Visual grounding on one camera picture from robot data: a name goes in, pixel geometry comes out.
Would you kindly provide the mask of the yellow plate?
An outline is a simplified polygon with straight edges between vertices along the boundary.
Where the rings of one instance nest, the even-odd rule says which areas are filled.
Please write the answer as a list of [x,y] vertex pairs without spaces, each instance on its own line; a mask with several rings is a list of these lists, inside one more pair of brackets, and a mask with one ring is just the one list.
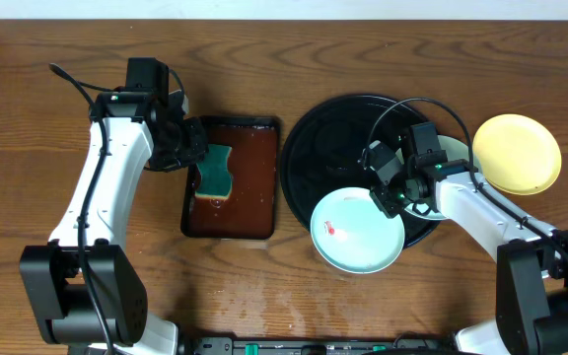
[[552,133],[520,114],[485,121],[474,135],[472,150],[490,184],[511,194],[541,193],[561,172],[561,151]]

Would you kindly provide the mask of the light green plate front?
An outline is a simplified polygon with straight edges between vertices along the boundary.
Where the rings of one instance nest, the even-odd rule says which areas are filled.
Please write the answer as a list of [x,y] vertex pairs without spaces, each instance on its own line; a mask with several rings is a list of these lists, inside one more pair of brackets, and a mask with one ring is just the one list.
[[397,260],[405,242],[399,216],[387,217],[370,191],[345,187],[315,207],[310,233],[319,254],[332,266],[355,274],[381,271]]

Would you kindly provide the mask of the light green plate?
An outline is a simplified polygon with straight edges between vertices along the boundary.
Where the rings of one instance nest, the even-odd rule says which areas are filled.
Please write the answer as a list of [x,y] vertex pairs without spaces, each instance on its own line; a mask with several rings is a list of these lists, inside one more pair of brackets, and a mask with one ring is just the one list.
[[[460,140],[445,135],[439,135],[438,140],[441,148],[446,152],[447,158],[450,162],[461,159],[468,161],[467,146]],[[408,214],[428,221],[447,220],[447,217],[444,214],[434,210],[427,202],[409,202],[403,207],[400,214]]]
[[399,216],[387,217],[370,191],[345,187],[315,207],[310,233],[319,254],[332,266],[355,274],[381,271],[397,260],[405,242]]

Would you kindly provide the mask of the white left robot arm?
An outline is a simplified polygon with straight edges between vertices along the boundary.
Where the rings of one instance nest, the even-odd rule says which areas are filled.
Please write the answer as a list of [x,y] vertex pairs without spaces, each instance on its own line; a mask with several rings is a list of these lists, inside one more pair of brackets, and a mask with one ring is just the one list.
[[99,354],[179,354],[179,327],[148,310],[128,260],[126,229],[138,181],[163,158],[168,169],[200,161],[204,128],[187,117],[184,92],[101,93],[71,201],[42,246],[27,246],[20,273],[41,338]]

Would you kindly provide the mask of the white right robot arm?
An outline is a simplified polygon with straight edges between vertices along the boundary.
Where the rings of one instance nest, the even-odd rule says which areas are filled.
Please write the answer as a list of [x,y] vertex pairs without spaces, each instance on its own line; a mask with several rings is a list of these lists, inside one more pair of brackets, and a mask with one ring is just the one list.
[[568,352],[568,230],[536,220],[490,187],[472,156],[449,160],[438,138],[409,138],[396,155],[368,144],[361,165],[378,184],[377,206],[393,217],[425,203],[462,227],[497,264],[495,318],[455,335],[466,354]]

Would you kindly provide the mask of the green scouring sponge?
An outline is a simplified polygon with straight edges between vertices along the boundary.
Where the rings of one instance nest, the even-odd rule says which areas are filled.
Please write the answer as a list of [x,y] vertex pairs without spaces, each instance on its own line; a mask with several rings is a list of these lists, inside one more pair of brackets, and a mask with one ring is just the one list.
[[197,164],[200,183],[195,191],[199,198],[228,199],[231,195],[233,179],[228,169],[230,146],[209,144],[204,159]]

